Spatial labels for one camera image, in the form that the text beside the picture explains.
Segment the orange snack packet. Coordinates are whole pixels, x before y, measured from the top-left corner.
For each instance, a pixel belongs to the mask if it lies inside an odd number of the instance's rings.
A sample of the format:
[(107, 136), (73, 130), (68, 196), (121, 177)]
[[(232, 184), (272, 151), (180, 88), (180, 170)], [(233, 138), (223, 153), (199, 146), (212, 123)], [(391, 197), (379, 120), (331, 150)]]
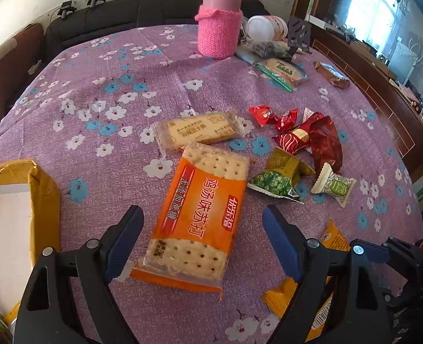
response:
[[(307, 285), (309, 287), (313, 286), (313, 277), (319, 276), (320, 271), (329, 273), (329, 267), (332, 265), (334, 252), (344, 253), (350, 250), (350, 246), (333, 220), (329, 220), (321, 238), (321, 244), (324, 247), (322, 257), (319, 257), (319, 253), (317, 253), (308, 264), (308, 266), (312, 268), (312, 272), (307, 273)], [(325, 285), (318, 306), (319, 309), (315, 314), (312, 326), (306, 337), (306, 343), (311, 343), (313, 339), (320, 337), (326, 323), (333, 298), (333, 283), (329, 281), (330, 279), (330, 276), (326, 276), (325, 278)], [(263, 301), (272, 313), (278, 318), (282, 318), (291, 303), (291, 299), (294, 297), (297, 287), (298, 284), (291, 277), (288, 277), (279, 287), (264, 292)]]

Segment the white green candy wrapper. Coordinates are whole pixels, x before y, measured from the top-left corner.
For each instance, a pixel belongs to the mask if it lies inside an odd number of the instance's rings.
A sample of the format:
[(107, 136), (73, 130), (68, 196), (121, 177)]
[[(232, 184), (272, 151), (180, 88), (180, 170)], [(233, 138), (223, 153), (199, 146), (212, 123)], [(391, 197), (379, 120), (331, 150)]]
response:
[(327, 194), (336, 199), (339, 206), (345, 208), (350, 194), (356, 184), (354, 178), (347, 178), (333, 171), (333, 167), (325, 162), (311, 188), (312, 194)]

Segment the green olive snack packet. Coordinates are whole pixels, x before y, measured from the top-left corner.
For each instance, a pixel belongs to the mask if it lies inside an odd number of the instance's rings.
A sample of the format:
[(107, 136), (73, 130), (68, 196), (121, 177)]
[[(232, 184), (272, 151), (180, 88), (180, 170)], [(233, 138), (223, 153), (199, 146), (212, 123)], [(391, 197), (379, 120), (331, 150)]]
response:
[(315, 170), (282, 148), (275, 148), (264, 170), (251, 178), (247, 187), (277, 199), (303, 203), (296, 190), (302, 177), (315, 175)]

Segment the orange soda cracker pack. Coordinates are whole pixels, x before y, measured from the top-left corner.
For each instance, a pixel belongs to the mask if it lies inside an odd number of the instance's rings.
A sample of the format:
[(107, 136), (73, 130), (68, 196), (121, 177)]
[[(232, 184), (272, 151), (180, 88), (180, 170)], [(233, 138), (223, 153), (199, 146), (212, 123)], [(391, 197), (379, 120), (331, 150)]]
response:
[(201, 143), (184, 149), (146, 254), (131, 277), (221, 292), (239, 227), (250, 160)]

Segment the dark red snack wrapper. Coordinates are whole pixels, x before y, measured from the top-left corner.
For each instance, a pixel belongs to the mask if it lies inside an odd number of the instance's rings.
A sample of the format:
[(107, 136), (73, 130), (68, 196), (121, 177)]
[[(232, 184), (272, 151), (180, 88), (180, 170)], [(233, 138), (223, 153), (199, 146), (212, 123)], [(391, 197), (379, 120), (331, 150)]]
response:
[(319, 175), (325, 163), (338, 173), (343, 165), (343, 151), (331, 117), (325, 116), (315, 121), (310, 128), (309, 137), (316, 175)]

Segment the yellow cardboard box tray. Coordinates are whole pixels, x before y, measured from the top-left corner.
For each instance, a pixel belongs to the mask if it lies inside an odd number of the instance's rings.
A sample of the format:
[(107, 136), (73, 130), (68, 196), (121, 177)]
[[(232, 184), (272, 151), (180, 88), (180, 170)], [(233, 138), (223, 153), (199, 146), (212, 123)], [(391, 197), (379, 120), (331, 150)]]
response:
[(44, 248), (61, 247), (60, 191), (29, 159), (0, 163), (0, 329), (16, 321)]

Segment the small red candy wrapper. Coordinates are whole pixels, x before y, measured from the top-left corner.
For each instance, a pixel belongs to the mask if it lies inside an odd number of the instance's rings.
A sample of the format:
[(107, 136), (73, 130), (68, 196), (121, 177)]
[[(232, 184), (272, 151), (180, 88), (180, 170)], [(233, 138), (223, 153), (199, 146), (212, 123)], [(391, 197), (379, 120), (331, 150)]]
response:
[(298, 109), (289, 110), (279, 116), (266, 105), (252, 106), (248, 108), (248, 112), (261, 127), (272, 124), (278, 132), (282, 133), (294, 128), (298, 116)]

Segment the purple floral tablecloth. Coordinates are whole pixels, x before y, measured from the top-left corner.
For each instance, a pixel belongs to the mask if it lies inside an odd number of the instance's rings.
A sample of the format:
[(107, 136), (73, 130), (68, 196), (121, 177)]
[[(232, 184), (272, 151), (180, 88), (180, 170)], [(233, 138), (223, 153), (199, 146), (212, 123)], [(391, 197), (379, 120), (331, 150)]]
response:
[(381, 244), (388, 236), (423, 238), (422, 215), (402, 147), (385, 116), (353, 82), (337, 89), (315, 71), (330, 63), (321, 51), (295, 58), (307, 82), (286, 92), (236, 57), (212, 60), (196, 49), (196, 26), (155, 26), (104, 36), (58, 54), (0, 123), (0, 163), (33, 159), (62, 194), (62, 249), (75, 249), (118, 222), (131, 204), (145, 226), (131, 259), (145, 255), (152, 228), (181, 157), (165, 157), (150, 132), (155, 122), (231, 110), (245, 136), (219, 148), (252, 160), (249, 177), (277, 146), (274, 126), (260, 127), (251, 106), (276, 114), (305, 108), (331, 116), (343, 150), (345, 177), (357, 180), (348, 204), (312, 196), (302, 179), (304, 204), (272, 200), (247, 190), (223, 282), (223, 297), (148, 284), (113, 281), (113, 295), (140, 343), (265, 343), (277, 319), (262, 300), (284, 273), (263, 230), (261, 214), (275, 203), (307, 237), (321, 236), (333, 219), (348, 241)]

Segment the brown chocolate wrapper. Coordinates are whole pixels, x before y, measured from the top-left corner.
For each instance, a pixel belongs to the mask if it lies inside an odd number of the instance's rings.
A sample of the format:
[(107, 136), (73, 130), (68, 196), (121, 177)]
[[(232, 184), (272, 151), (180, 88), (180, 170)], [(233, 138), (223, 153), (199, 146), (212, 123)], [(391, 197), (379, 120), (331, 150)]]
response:
[(348, 77), (340, 74), (333, 66), (319, 61), (313, 62), (315, 71), (320, 73), (327, 82), (329, 82), (333, 87), (339, 89), (348, 89), (350, 87), (350, 79)]

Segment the green labelled biscuit bag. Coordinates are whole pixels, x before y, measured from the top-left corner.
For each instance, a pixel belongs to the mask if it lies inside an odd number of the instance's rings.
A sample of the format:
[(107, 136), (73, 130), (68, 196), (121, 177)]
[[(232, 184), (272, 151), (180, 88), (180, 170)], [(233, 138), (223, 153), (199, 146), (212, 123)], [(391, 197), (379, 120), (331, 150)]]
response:
[(288, 92), (308, 80), (303, 69), (285, 60), (269, 58), (256, 62), (254, 66)]

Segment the dark clear plastic bag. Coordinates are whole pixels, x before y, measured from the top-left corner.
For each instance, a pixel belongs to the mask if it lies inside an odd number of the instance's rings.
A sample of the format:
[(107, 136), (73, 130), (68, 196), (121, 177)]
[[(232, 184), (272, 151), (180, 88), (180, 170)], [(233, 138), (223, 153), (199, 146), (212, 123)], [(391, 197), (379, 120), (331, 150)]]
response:
[(260, 41), (238, 45), (235, 56), (247, 64), (254, 65), (262, 60), (275, 58), (290, 62), (293, 54), (283, 41)]

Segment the black perforated phone stand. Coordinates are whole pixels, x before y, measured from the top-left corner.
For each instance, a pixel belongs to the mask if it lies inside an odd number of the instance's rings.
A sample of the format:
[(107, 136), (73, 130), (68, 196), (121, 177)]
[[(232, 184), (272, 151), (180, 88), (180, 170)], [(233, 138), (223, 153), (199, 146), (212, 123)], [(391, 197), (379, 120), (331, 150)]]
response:
[(288, 21), (288, 47), (289, 54), (293, 56), (298, 49), (310, 52), (311, 24), (303, 19), (291, 16)]

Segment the white plastic jar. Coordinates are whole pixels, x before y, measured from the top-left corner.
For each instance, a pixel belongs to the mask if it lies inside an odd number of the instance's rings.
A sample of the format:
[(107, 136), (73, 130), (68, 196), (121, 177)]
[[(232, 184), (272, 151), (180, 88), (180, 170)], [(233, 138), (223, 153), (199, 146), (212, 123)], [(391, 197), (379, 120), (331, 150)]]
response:
[(277, 41), (288, 35), (287, 23), (275, 15), (254, 15), (245, 29), (248, 37), (255, 41)]

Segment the black leather sofa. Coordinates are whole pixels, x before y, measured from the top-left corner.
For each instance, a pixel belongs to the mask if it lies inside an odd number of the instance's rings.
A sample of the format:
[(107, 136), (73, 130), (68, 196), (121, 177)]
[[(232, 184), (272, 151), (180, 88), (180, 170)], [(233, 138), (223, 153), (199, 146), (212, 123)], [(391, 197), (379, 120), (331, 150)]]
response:
[(45, 60), (63, 50), (138, 27), (194, 24), (202, 0), (112, 0), (52, 21), (45, 34)]

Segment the pink knit-sleeved thermos bottle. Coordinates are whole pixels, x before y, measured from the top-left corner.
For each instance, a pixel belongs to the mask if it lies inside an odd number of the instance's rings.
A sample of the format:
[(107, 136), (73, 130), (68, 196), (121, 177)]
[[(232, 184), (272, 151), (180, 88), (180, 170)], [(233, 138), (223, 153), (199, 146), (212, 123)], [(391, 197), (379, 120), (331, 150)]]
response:
[(242, 0), (203, 0), (195, 20), (197, 47), (205, 57), (224, 59), (234, 55), (242, 22)]

